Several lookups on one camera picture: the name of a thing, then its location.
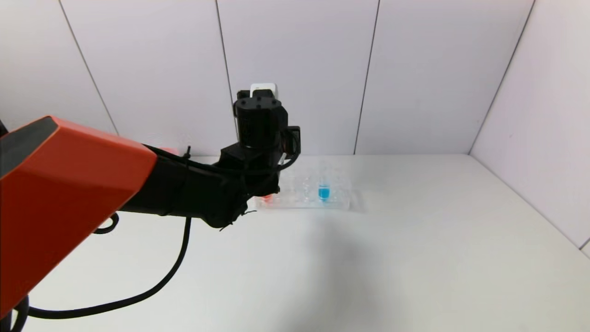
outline blue liquid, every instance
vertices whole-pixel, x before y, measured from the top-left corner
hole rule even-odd
[[[317,190],[317,195],[320,197],[321,201],[327,201],[330,198],[330,186],[321,184]]]

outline black robot arm segment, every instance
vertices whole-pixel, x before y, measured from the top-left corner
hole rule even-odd
[[[301,152],[299,127],[288,126],[272,90],[238,92],[234,116],[239,142],[222,149],[213,165],[148,146],[158,160],[121,211],[196,217],[222,228],[245,213],[251,197],[278,193],[280,171]]]

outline white table surface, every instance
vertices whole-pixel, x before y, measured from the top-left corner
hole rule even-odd
[[[194,220],[178,273],[139,304],[25,331],[590,331],[590,259],[466,155],[329,157],[351,211]],[[317,157],[301,157],[304,167]],[[64,310],[154,286],[183,218],[121,213],[31,293]]]

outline red object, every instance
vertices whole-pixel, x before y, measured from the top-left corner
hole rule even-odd
[[[35,142],[39,126],[49,134]],[[0,318],[141,189],[157,158],[137,142],[53,117],[2,143],[9,138],[36,146],[0,173]]]

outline white wall panel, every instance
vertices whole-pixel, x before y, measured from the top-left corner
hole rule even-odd
[[[381,0],[356,153],[468,153],[532,0]]]
[[[0,1],[0,119],[55,115],[115,133],[57,1]]]
[[[63,0],[121,136],[219,154],[236,140],[214,0]]]
[[[222,0],[231,90],[277,83],[304,154],[353,154],[377,0]]]
[[[472,151],[577,247],[590,237],[588,31],[587,0],[535,3]]]

